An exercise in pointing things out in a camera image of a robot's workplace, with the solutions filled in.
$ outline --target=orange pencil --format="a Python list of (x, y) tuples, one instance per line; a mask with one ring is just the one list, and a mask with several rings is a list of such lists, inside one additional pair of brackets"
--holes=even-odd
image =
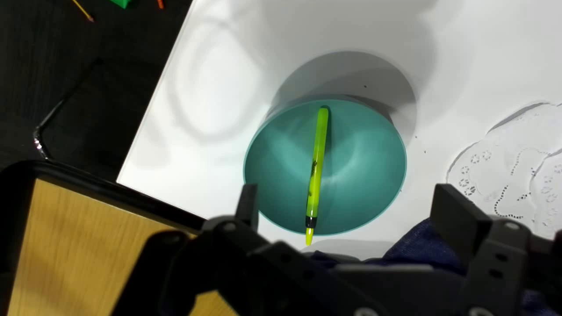
[(88, 14), (86, 10), (84, 10), (84, 8), (82, 8), (82, 6), (80, 5), (80, 3), (78, 3), (78, 1), (76, 0), (72, 0), (72, 1), (76, 4), (78, 9), (80, 9), (80, 11), (82, 11), (82, 13), (88, 18), (88, 20), (90, 20), (90, 22), (94, 21), (94, 18), (90, 14)]

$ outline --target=pencil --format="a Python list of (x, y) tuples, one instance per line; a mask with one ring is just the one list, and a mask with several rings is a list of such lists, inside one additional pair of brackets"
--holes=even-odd
[(77, 0), (72, 0), (72, 1), (74, 2), (74, 4), (76, 4), (76, 6), (78, 7), (78, 9), (80, 9), (80, 11), (82, 11), (82, 13), (88, 18), (88, 20), (90, 20), (90, 22), (93, 22), (93, 21), (94, 21), (94, 18), (93, 18), (90, 14), (88, 14), (88, 13), (86, 12), (86, 10), (84, 10), (84, 8), (82, 8), (82, 6), (80, 5), (80, 3), (78, 3)]
[(322, 166), (324, 165), (324, 150), (326, 148), (326, 134), (328, 134), (328, 109), (318, 110), (316, 121), (316, 136), (314, 137), (314, 151), (312, 152), (312, 171), (310, 173), (309, 195), (306, 200), (306, 245), (312, 243), (312, 235), (316, 227), (318, 216), (318, 202), (320, 200), (320, 183)]

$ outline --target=doily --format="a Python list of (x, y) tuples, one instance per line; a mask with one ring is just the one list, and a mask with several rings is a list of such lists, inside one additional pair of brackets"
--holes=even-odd
[(562, 229), (561, 150), (562, 106), (537, 103), (466, 148), (450, 167), (447, 182), (485, 213), (516, 220), (552, 239)]

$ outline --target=pen tip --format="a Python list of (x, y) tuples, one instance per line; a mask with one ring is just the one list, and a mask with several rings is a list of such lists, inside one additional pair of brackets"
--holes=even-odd
[(306, 245), (310, 246), (312, 243), (312, 235), (314, 234), (314, 228), (307, 228), (306, 229)]

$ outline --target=wooden panel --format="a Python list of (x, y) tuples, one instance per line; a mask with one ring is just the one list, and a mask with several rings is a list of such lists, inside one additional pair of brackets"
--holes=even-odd
[[(37, 180), (8, 314), (109, 315), (146, 239), (167, 229)], [(225, 314), (234, 313), (216, 292), (192, 313)]]

